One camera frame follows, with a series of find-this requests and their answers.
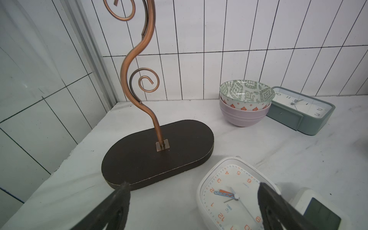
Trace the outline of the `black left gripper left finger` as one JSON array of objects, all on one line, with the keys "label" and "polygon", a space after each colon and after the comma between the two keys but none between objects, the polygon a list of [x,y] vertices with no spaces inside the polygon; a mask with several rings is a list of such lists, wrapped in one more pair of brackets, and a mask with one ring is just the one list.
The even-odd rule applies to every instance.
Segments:
[{"label": "black left gripper left finger", "polygon": [[127,222],[130,198],[130,184],[124,182],[72,229],[123,230]]}]

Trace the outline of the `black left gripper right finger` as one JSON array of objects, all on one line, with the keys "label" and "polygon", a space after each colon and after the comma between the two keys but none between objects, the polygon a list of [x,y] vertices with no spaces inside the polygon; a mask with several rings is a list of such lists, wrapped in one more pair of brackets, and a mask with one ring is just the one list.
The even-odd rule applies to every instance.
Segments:
[{"label": "black left gripper right finger", "polygon": [[261,182],[257,193],[265,230],[315,230],[297,210],[273,188]]}]

